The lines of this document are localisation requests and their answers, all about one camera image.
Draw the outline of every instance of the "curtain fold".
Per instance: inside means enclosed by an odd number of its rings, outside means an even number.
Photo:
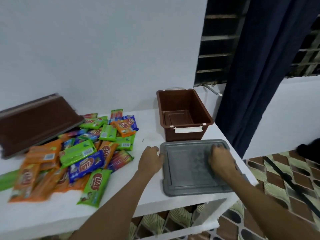
[[[216,117],[240,157],[319,13],[320,0],[251,0]]]

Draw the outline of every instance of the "gray plastic lid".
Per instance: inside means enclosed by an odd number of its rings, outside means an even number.
[[[232,189],[210,168],[212,145],[229,149],[224,140],[164,142],[163,191],[167,196],[228,193]]]

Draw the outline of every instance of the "bin handle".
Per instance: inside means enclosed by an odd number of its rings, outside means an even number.
[[[176,128],[174,127],[175,133],[192,133],[192,132],[202,132],[202,125],[197,127],[186,127],[186,128]]]

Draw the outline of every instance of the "hand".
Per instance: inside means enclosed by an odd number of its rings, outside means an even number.
[[[164,156],[162,153],[158,156],[158,151],[159,148],[156,146],[147,146],[139,161],[138,172],[150,179],[162,168],[163,165]]]
[[[209,158],[212,170],[224,181],[239,173],[236,169],[235,160],[229,150],[223,146],[212,146],[212,155]]]

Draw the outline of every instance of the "forearm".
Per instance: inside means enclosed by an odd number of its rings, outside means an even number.
[[[133,178],[97,210],[70,240],[125,239],[131,218],[149,180],[150,177],[137,171]]]
[[[238,195],[268,239],[319,239],[319,232],[306,222],[299,221],[240,174],[233,174],[225,181]]]

